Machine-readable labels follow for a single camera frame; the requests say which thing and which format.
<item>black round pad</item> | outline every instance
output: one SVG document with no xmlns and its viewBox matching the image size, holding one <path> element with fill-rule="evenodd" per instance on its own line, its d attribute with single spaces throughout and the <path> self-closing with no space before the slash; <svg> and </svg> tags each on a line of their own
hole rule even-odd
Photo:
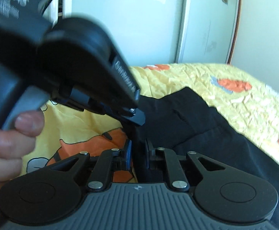
<svg viewBox="0 0 279 230">
<path fill-rule="evenodd" d="M 220 194 L 231 202 L 248 202 L 256 196 L 256 190 L 246 183 L 231 182 L 220 188 Z"/>
<path fill-rule="evenodd" d="M 44 225 L 62 219 L 82 198 L 79 186 L 65 172 L 32 172 L 5 184 L 0 190 L 0 210 L 22 225 Z"/>
<path fill-rule="evenodd" d="M 269 182 L 232 167 L 205 172 L 194 198 L 209 215 L 232 223 L 269 219 L 278 203 L 278 193 Z"/>
</svg>

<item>hand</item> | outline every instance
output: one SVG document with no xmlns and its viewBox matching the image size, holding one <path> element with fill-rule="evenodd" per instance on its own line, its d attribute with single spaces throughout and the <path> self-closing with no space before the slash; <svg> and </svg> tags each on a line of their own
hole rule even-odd
<svg viewBox="0 0 279 230">
<path fill-rule="evenodd" d="M 20 175 L 21 158 L 34 150 L 36 136 L 42 132 L 44 122 L 42 111 L 30 111 L 17 117 L 15 130 L 0 130 L 0 188 Z"/>
</svg>

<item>grey ribbed platform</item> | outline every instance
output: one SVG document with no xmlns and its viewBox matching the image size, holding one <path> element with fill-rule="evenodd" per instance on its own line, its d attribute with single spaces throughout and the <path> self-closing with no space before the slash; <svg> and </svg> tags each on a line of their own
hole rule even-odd
<svg viewBox="0 0 279 230">
<path fill-rule="evenodd" d="M 87 196 L 82 207 L 64 220 L 47 226 L 7 222 L 0 230 L 276 230 L 270 223 L 232 226 L 212 220 L 186 193 L 165 184 L 113 183 L 102 193 Z"/>
</svg>

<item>small logo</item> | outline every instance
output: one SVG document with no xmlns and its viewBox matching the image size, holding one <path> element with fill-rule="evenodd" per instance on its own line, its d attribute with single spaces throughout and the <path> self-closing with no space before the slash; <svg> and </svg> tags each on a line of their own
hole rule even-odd
<svg viewBox="0 0 279 230">
<path fill-rule="evenodd" d="M 119 73 L 119 75 L 122 77 L 122 79 L 124 80 L 124 82 L 126 83 L 126 85 L 130 88 L 130 90 L 132 92 L 136 91 L 136 87 L 133 84 L 133 82 L 131 81 L 130 77 L 128 76 L 127 72 L 123 69 L 123 67 L 121 66 L 121 63 L 119 60 L 116 61 L 115 65 L 114 65 L 115 69 L 117 70 L 117 72 Z"/>
<path fill-rule="evenodd" d="M 137 185 L 134 187 L 134 189 L 136 189 L 137 191 L 141 190 L 143 187 L 141 185 Z"/>
<path fill-rule="evenodd" d="M 15 18 L 19 18 L 19 9 L 15 6 L 11 5 L 11 0 L 0 0 L 0 14 L 9 18 L 9 16 L 13 16 Z"/>
</svg>

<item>fingernail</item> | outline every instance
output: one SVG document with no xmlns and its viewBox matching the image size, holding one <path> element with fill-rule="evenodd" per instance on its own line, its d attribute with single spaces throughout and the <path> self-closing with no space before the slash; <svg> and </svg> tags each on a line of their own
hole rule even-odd
<svg viewBox="0 0 279 230">
<path fill-rule="evenodd" d="M 22 131 L 30 131 L 34 128 L 34 122 L 29 114 L 21 114 L 15 121 L 15 127 Z"/>
</svg>

